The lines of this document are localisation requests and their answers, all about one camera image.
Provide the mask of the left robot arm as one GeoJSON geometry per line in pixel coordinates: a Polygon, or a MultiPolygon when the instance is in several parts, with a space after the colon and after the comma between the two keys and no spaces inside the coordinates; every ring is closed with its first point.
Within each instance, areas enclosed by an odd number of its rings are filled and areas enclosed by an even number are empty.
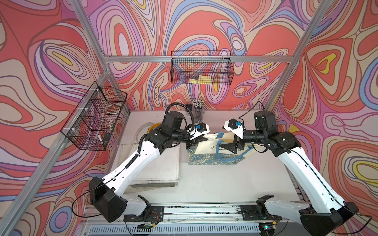
{"type": "Polygon", "coordinates": [[[89,183],[89,201],[111,223],[122,215],[146,219],[151,210],[150,203],[142,196],[126,199],[125,190],[133,179],[166,149],[185,143],[190,147],[205,140],[209,125],[196,124],[195,117],[186,105],[174,102],[168,105],[159,126],[144,134],[137,150],[119,167],[102,179],[93,178],[89,183]]]}

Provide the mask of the white yellow-handled bag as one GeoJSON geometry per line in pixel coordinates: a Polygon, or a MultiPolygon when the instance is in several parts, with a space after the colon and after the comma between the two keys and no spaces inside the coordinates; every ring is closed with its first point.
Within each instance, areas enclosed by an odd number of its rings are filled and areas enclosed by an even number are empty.
{"type": "MultiPolygon", "coordinates": [[[[134,140],[130,144],[121,144],[118,149],[115,166],[122,164],[130,155],[136,151],[138,144],[134,144],[134,140]]],[[[179,162],[180,147],[175,146],[166,149],[163,154],[152,160],[143,170],[133,179],[128,187],[131,192],[131,184],[137,183],[168,183],[179,182],[179,162]]]]}

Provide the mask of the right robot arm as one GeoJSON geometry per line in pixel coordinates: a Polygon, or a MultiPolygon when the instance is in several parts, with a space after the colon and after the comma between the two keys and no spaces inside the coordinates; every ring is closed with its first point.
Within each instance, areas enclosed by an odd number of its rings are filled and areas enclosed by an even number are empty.
{"type": "Polygon", "coordinates": [[[236,153],[247,143],[263,146],[292,173],[309,199],[309,203],[301,205],[265,195],[256,201],[261,217],[280,216],[301,224],[312,236],[326,236],[356,215],[361,216],[358,206],[346,202],[324,179],[297,138],[288,131],[279,131],[273,112],[255,112],[254,121],[255,129],[246,129],[242,116],[225,120],[223,129],[232,132],[234,138],[221,147],[236,153]]]}

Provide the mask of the olive green canvas bag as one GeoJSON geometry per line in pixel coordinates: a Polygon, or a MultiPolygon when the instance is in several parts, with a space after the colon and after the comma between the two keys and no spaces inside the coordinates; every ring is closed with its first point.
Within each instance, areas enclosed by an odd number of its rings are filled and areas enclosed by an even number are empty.
{"type": "Polygon", "coordinates": [[[148,187],[176,187],[178,182],[168,182],[168,183],[137,183],[131,184],[133,188],[148,188],[148,187]]]}

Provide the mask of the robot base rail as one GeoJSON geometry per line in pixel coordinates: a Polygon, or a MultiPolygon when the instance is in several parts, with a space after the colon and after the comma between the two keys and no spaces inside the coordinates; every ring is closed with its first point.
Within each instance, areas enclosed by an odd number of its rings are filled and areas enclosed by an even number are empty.
{"type": "Polygon", "coordinates": [[[99,217],[80,224],[79,236],[307,236],[305,228],[286,218],[262,218],[253,203],[159,204],[162,217],[146,222],[125,216],[108,223],[99,217]]]}

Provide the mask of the cream blue-handled tote bag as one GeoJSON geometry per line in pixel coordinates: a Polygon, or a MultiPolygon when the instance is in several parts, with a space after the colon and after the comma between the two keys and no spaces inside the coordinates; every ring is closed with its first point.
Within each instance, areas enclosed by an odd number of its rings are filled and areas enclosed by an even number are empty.
{"type": "Polygon", "coordinates": [[[221,144],[232,144],[233,134],[230,132],[204,135],[206,141],[188,149],[189,165],[236,165],[257,153],[251,145],[245,145],[236,154],[221,147],[221,144]]]}

